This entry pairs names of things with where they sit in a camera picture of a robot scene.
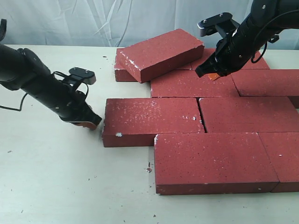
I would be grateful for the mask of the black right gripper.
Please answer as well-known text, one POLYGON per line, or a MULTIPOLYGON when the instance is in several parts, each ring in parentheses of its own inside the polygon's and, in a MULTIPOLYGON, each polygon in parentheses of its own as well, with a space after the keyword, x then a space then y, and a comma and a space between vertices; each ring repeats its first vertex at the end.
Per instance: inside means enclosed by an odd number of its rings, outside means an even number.
POLYGON ((257 39, 261 29, 258 26, 240 25, 224 47, 217 49, 215 56, 210 56, 195 69, 198 77, 208 74, 208 78, 215 81, 240 70, 263 45, 263 41, 257 39))

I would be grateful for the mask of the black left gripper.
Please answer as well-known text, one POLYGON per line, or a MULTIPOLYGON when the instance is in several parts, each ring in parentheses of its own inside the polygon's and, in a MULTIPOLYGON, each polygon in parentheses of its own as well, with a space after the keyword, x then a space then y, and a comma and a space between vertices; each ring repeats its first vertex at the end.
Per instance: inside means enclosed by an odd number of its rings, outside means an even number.
POLYGON ((50 110, 65 122, 95 130, 102 121, 102 117, 86 103, 86 94, 75 90, 70 84, 50 82, 50 99, 50 110))

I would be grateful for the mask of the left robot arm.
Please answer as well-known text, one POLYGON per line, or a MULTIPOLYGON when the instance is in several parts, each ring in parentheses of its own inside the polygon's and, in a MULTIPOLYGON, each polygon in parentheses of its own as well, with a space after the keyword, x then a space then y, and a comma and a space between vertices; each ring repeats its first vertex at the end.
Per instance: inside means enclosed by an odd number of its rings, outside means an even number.
POLYGON ((95 81, 90 70, 73 67, 68 75, 51 72, 30 49, 0 46, 0 84, 11 91, 23 90, 66 123, 91 130, 100 124, 102 118, 85 101, 88 93, 78 90, 81 84, 95 81))

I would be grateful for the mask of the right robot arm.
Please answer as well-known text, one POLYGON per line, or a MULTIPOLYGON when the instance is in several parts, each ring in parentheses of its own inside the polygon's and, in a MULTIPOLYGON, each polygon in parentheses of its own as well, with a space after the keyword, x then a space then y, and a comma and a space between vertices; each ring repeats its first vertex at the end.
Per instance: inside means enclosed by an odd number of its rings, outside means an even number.
POLYGON ((239 71, 254 60, 261 47, 279 40, 285 29, 298 29, 299 2, 297 0, 255 0, 242 23, 233 20, 231 13, 221 13, 198 23, 200 36, 219 33, 222 37, 216 49, 195 72, 198 77, 217 74, 225 77, 239 71))

